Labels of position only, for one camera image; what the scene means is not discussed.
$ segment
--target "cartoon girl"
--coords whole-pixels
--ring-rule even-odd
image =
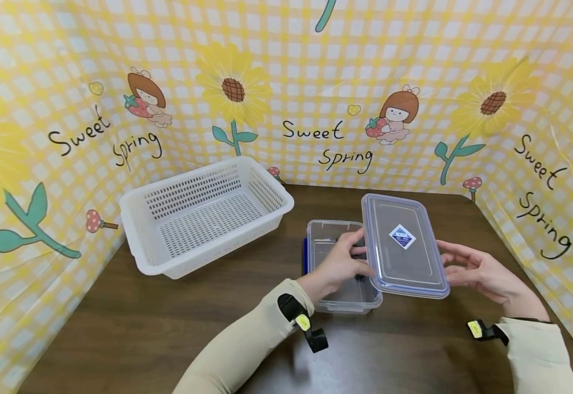
[[[402,91],[391,93],[383,104],[377,119],[370,119],[366,133],[375,137],[381,145],[392,145],[404,140],[410,133],[405,124],[411,123],[418,114],[419,88],[405,85]]]
[[[135,67],[131,70],[127,80],[133,96],[125,96],[125,108],[133,115],[154,122],[159,128],[167,128],[172,124],[172,117],[163,111],[166,99],[162,90],[151,80],[148,71],[138,71]]]

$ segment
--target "yellow heart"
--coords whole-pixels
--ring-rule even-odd
[[[361,112],[361,106],[360,105],[348,105],[348,113],[351,116],[355,116],[359,112]]]
[[[103,84],[100,82],[92,82],[91,84],[88,85],[88,87],[90,88],[92,94],[95,94],[97,96],[103,94],[104,87]]]

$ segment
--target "black wrist strap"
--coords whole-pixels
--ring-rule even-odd
[[[534,319],[533,317],[511,317],[510,319],[514,319],[514,320],[524,320],[524,322],[536,322],[536,323],[544,323],[544,324],[553,324],[552,322],[545,322],[545,320],[538,320],[538,319]]]
[[[468,326],[472,337],[476,340],[485,341],[498,338],[506,346],[510,343],[510,339],[505,335],[505,332],[496,324],[492,327],[486,327],[483,320],[478,319],[466,323],[466,326]]]
[[[278,308],[282,312],[282,315],[285,316],[291,324],[297,325],[302,331],[304,331],[306,342],[308,343],[308,346],[311,347],[311,351],[313,353],[317,353],[328,348],[328,340],[325,336],[324,330],[320,328],[312,331],[311,319],[308,316],[306,308],[304,308],[293,295],[280,295],[278,297]]]

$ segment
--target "sunflower center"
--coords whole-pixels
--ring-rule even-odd
[[[504,91],[497,91],[489,95],[481,104],[481,113],[488,116],[494,115],[505,104],[506,97]]]
[[[245,89],[242,83],[238,82],[233,78],[225,78],[223,84],[221,85],[225,96],[227,96],[230,101],[235,103],[240,103],[245,98]]]

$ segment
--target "yellow checkered backdrop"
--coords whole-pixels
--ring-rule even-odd
[[[120,196],[234,154],[468,196],[573,335],[572,0],[0,1],[0,391],[124,240]]]

